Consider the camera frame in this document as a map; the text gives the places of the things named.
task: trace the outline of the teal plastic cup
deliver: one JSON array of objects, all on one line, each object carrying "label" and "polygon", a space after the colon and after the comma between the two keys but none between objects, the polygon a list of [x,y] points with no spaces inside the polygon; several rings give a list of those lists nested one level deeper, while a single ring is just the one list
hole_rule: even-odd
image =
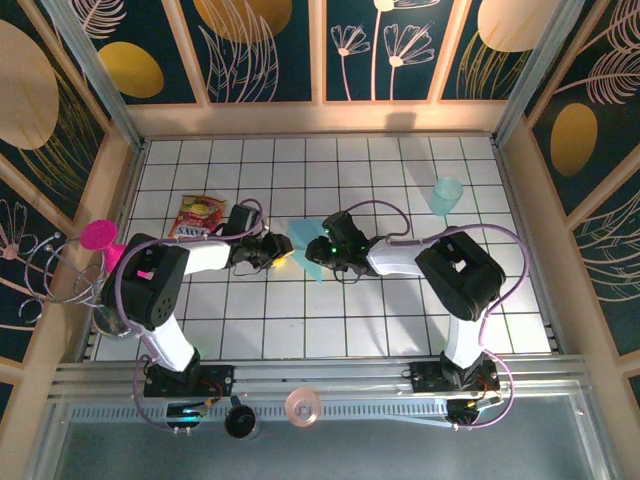
[{"label": "teal plastic cup", "polygon": [[441,178],[433,189],[429,208],[434,214],[444,217],[453,210],[460,197],[462,197],[462,184],[455,178]]}]

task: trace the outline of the chip bag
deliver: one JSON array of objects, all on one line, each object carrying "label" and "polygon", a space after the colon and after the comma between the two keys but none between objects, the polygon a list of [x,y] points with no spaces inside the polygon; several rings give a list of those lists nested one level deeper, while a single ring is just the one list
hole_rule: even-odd
[{"label": "chip bag", "polygon": [[204,195],[183,195],[180,212],[169,237],[199,237],[208,235],[222,220],[226,202]]}]

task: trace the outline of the black mug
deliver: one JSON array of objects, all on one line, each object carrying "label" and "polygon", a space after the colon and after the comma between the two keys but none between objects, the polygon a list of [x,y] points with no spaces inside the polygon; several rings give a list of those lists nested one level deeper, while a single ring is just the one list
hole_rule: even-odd
[{"label": "black mug", "polygon": [[231,397],[231,410],[224,419],[224,429],[233,438],[248,440],[258,433],[258,415],[249,406],[240,403],[236,395]]}]

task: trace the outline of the white grid floor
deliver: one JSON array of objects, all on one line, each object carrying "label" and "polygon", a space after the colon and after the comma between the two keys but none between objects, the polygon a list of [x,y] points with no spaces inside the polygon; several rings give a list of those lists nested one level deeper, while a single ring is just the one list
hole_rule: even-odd
[{"label": "white grid floor", "polygon": [[[446,218],[431,214],[427,204],[442,176],[465,185]],[[409,213],[414,237],[479,222],[515,230],[486,137],[156,141],[127,238],[138,232],[166,236],[186,193],[226,200],[227,214],[237,201],[256,198],[272,230],[284,234],[292,219],[326,217],[371,198]],[[354,219],[367,236],[383,235],[403,227],[391,213],[366,206]],[[495,232],[472,236],[505,270],[506,291],[522,269],[518,247]],[[438,355],[443,349],[449,317],[426,281],[397,276],[342,285],[326,273],[318,284],[289,258],[258,275],[190,275],[176,317],[207,360]],[[549,352],[552,333],[539,312],[527,279],[490,320],[487,347],[496,353]],[[88,355],[94,360],[133,360],[145,351],[133,336],[98,336],[92,345]]]}]

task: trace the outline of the white flower drawing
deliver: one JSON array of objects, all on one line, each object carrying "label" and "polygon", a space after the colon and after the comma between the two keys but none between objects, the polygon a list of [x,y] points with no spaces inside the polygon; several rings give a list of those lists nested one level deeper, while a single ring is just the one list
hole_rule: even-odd
[{"label": "white flower drawing", "polygon": [[378,14],[373,32],[373,49],[371,53],[371,100],[376,99],[376,54],[378,51],[378,35],[380,33],[382,14],[384,12],[391,12],[392,10],[432,7],[438,3],[440,3],[440,0],[373,0]]},{"label": "white flower drawing", "polygon": [[384,28],[384,44],[391,65],[391,85],[389,87],[389,99],[393,100],[393,83],[396,68],[405,65],[417,65],[430,62],[435,58],[435,50],[429,48],[431,36],[429,26],[416,27],[409,25],[398,36],[398,24]]},{"label": "white flower drawing", "polygon": [[342,26],[336,25],[331,27],[331,38],[340,55],[340,63],[342,64],[342,80],[344,81],[344,90],[347,94],[347,100],[351,101],[351,92],[349,91],[349,83],[347,82],[347,70],[344,59],[349,55],[357,55],[371,50],[371,43],[365,42],[367,34],[364,33],[362,25],[354,27],[349,25],[342,29]]}]

